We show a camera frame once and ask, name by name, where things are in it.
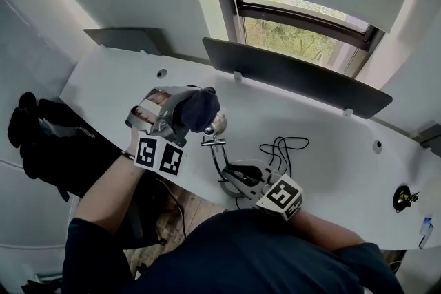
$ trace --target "hand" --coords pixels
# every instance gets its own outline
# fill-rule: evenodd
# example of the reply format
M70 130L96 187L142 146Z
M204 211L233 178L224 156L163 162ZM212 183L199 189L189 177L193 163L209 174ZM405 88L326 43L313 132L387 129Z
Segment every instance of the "hand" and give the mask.
M152 101L153 103L156 103L162 107L162 106L164 106L164 104L166 104L169 97L170 97L170 95L168 93L156 92L148 97L146 96L144 99ZM151 123L151 124L154 124L154 122L156 121L156 118L157 118L156 115L149 112L148 110L146 110L143 107L137 107L135 110L135 115L138 118L140 118L148 123ZM136 155L136 146L138 145L138 129L135 127L132 127L131 134L132 134L132 137L130 140L130 145L126 149L126 151L127 151L127 153L135 156Z

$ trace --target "black shoe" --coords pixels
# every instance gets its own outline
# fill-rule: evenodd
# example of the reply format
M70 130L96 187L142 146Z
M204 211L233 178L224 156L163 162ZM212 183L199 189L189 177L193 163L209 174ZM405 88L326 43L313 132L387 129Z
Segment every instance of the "black shoe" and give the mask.
M31 114L36 113L37 99L32 92L23 93L19 99L19 108Z
M26 132L29 131L31 122L32 130L35 130L38 124L37 119L37 100L32 92L26 92L19 99L18 108L14 109L8 126L8 140L12 146L19 148Z
M12 146L19 148L23 138L23 111L15 108L8 126L8 140Z

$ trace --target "window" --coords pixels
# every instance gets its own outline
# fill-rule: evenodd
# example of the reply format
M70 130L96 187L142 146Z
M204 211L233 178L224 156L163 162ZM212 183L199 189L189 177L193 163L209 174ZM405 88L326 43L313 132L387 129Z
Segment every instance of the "window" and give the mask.
M355 76L382 32L368 23L303 0L235 0L242 42Z
M247 44L344 72L357 48L312 31L245 18Z
M278 6L287 10L293 10L310 14L321 19L333 21L348 28L352 28L361 33L365 33L369 24L355 17L337 11L326 6L311 3L305 0L244 0L249 3L266 3L267 5Z

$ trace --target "dark blue glove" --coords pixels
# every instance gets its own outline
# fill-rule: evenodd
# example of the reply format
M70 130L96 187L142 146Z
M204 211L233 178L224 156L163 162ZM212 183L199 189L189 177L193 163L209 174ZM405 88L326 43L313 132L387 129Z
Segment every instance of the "dark blue glove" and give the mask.
M221 110L218 97L213 88L204 88L195 93L179 109L181 122L192 132L202 132L213 122Z

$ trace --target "hole in desk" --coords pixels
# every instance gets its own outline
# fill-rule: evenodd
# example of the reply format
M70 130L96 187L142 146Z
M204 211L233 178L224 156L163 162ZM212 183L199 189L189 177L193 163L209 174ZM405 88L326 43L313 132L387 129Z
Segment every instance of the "hole in desk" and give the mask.
M167 70L166 69L161 69L158 71L158 74L156 74L157 78L164 78L167 75Z
M373 151L376 154L380 154L382 150L383 150L383 144L381 143L381 141L378 141L378 140L374 141L373 142Z

